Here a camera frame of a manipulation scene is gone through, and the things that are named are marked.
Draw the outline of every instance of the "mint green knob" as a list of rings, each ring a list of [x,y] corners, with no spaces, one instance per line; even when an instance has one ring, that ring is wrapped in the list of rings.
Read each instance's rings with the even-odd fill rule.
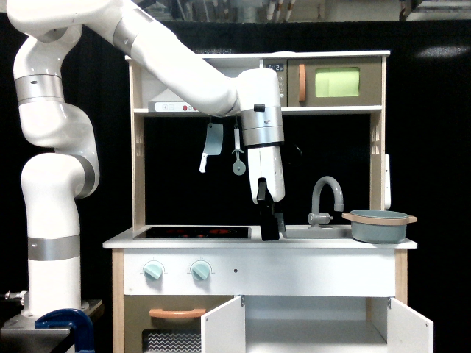
[[[159,279],[163,273],[163,266],[158,261],[151,261],[144,266],[144,273],[153,279]]]
[[[193,276],[196,281],[205,281],[208,279],[210,272],[211,267],[206,261],[196,261],[191,265],[191,276]]]

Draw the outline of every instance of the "gray faucet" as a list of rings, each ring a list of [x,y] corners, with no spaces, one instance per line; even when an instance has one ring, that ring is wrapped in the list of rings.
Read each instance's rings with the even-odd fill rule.
[[[323,176],[314,185],[314,191],[312,193],[312,211],[308,216],[308,222],[311,225],[309,229],[319,228],[319,224],[327,224],[333,218],[330,217],[328,213],[320,213],[320,196],[325,184],[329,184],[333,191],[335,199],[333,209],[339,212],[344,210],[344,195],[339,183],[331,176]]]

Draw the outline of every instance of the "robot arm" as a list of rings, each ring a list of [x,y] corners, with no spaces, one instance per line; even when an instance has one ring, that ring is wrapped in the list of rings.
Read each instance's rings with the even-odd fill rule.
[[[60,66],[82,25],[140,63],[182,99],[209,115],[240,113],[252,199],[264,240],[279,238],[274,202],[284,197],[277,75],[269,69],[230,79],[186,48],[130,0],[9,0],[13,26],[30,37],[14,67],[21,128],[55,154],[33,157],[21,181],[28,223],[29,311],[81,306],[79,218],[74,199],[95,191],[99,166],[87,115],[66,104]]]

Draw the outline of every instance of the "green microwave window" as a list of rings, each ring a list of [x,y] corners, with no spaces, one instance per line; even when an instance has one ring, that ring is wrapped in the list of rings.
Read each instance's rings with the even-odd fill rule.
[[[358,97],[360,68],[316,69],[316,97]]]

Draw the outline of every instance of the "white cabinet door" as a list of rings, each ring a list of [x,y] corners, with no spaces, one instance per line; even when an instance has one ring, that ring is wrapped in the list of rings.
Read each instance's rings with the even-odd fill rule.
[[[245,353],[245,307],[237,296],[201,317],[202,353]]]
[[[391,298],[388,353],[433,353],[433,322]]]

